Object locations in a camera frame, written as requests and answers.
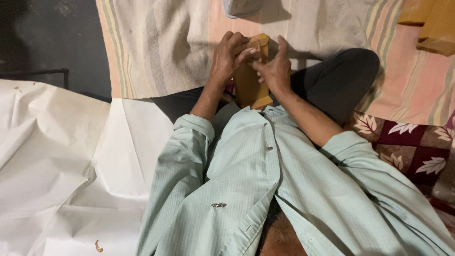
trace shirt sleeve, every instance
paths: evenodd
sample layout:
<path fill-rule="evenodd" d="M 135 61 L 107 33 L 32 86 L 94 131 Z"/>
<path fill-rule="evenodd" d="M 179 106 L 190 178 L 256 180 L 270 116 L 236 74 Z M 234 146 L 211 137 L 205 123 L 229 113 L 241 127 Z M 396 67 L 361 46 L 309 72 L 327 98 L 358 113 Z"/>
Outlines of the shirt sleeve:
<path fill-rule="evenodd" d="M 359 185 L 408 250 L 455 254 L 455 241 L 428 200 L 401 172 L 380 160 L 371 143 L 347 131 L 333 136 L 320 151 Z"/>
<path fill-rule="evenodd" d="M 158 157 L 137 255 L 152 255 L 182 201 L 202 185 L 207 149 L 215 132 L 205 118 L 184 115 Z"/>

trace right hand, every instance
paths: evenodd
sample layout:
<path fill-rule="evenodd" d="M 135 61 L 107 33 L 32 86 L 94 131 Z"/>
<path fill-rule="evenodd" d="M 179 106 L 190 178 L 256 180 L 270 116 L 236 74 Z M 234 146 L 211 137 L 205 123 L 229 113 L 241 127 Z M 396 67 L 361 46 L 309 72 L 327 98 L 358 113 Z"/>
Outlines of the right hand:
<path fill-rule="evenodd" d="M 278 43 L 278 54 L 271 62 L 267 64 L 253 62 L 253 69 L 258 72 L 259 83 L 266 82 L 275 96 L 292 92 L 291 61 L 286 57 L 289 46 L 281 35 L 278 36 Z"/>

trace leaf pattern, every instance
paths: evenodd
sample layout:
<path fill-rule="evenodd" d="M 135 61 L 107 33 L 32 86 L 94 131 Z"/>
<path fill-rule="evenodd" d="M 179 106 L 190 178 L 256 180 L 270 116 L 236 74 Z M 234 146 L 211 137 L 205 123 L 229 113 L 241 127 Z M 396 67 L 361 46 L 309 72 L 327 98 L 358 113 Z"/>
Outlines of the leaf pattern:
<path fill-rule="evenodd" d="M 440 135 L 438 138 L 446 141 L 451 141 L 455 137 L 455 130 L 452 130 L 447 127 L 438 126 L 436 127 L 436 130 L 434 130 L 434 132 Z"/>
<path fill-rule="evenodd" d="M 442 157 L 432 157 L 430 161 L 424 161 L 424 165 L 420 166 L 415 173 L 426 172 L 430 174 L 435 172 L 438 174 L 445 167 L 445 159 Z"/>
<path fill-rule="evenodd" d="M 401 160 L 401 157 L 402 156 L 395 157 L 395 155 L 393 153 L 390 156 L 387 156 L 387 155 L 381 153 L 381 156 L 380 156 L 381 160 L 392 165 L 393 167 L 395 167 L 398 170 L 401 170 L 403 168 L 403 161 Z"/>
<path fill-rule="evenodd" d="M 354 127 L 359 128 L 359 133 L 371 134 L 376 130 L 376 120 L 374 116 L 367 114 L 359 115 L 354 113 L 354 119 L 357 122 Z"/>
<path fill-rule="evenodd" d="M 396 123 L 397 123 L 397 125 L 393 126 L 390 129 L 389 134 L 398 132 L 398 131 L 400 134 L 403 134 L 405 131 L 408 131 L 409 133 L 411 133 L 412 130 L 414 130 L 414 128 L 419 126 L 418 124 L 399 123 L 399 122 L 396 122 Z"/>

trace white plastic sheet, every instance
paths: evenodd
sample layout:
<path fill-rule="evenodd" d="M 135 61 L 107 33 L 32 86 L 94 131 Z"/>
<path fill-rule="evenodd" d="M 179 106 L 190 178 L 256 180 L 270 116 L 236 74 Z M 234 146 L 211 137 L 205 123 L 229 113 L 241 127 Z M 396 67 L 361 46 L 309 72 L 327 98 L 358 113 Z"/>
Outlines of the white plastic sheet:
<path fill-rule="evenodd" d="M 133 255 L 171 133 L 148 101 L 0 80 L 0 255 Z"/>

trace light green shirt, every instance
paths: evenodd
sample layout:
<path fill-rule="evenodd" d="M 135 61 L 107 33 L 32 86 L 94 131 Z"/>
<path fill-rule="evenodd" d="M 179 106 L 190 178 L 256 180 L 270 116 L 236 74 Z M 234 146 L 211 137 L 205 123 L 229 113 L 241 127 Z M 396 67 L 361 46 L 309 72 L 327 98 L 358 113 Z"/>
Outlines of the light green shirt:
<path fill-rule="evenodd" d="M 235 104 L 213 126 L 176 121 L 137 255 L 253 256 L 273 196 L 309 256 L 455 256 L 426 198 L 368 141 L 343 132 L 318 151 L 281 107 Z"/>

